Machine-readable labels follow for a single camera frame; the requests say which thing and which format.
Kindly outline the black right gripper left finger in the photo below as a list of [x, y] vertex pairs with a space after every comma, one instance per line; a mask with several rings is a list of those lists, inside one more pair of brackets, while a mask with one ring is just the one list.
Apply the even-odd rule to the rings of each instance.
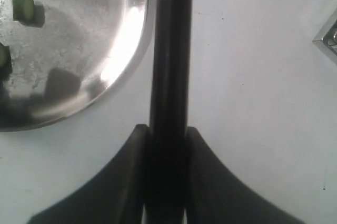
[[148, 127], [138, 124], [115, 157], [89, 182], [29, 223], [141, 223]]

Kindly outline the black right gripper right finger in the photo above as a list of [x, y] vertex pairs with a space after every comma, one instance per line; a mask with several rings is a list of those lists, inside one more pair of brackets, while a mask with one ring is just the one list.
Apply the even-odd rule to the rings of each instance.
[[301, 223], [237, 179], [194, 127], [186, 131], [188, 223]]

